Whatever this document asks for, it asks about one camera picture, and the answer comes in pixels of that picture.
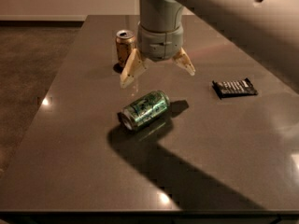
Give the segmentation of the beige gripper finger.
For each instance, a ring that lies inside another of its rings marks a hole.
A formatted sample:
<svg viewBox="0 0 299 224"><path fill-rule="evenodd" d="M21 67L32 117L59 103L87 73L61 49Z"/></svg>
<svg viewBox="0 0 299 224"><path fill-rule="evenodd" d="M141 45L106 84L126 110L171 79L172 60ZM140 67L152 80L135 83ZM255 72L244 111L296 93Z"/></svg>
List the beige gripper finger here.
<svg viewBox="0 0 299 224"><path fill-rule="evenodd" d="M191 76L195 75L195 68L184 49L180 49L175 56L172 57L173 63L186 70Z"/></svg>
<svg viewBox="0 0 299 224"><path fill-rule="evenodd" d="M148 66L145 64L140 51L133 49L120 75L122 88L128 87L136 78L141 76Z"/></svg>

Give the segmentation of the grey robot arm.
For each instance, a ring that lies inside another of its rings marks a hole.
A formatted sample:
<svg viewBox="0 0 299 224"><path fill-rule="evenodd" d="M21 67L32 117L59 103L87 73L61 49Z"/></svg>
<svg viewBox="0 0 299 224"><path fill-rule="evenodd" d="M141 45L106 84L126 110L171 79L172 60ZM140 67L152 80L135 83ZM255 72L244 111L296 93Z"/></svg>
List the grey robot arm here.
<svg viewBox="0 0 299 224"><path fill-rule="evenodd" d="M146 59L171 59L195 74L182 47L184 8L298 91L299 0L139 0L137 47L121 73L123 88L147 70Z"/></svg>

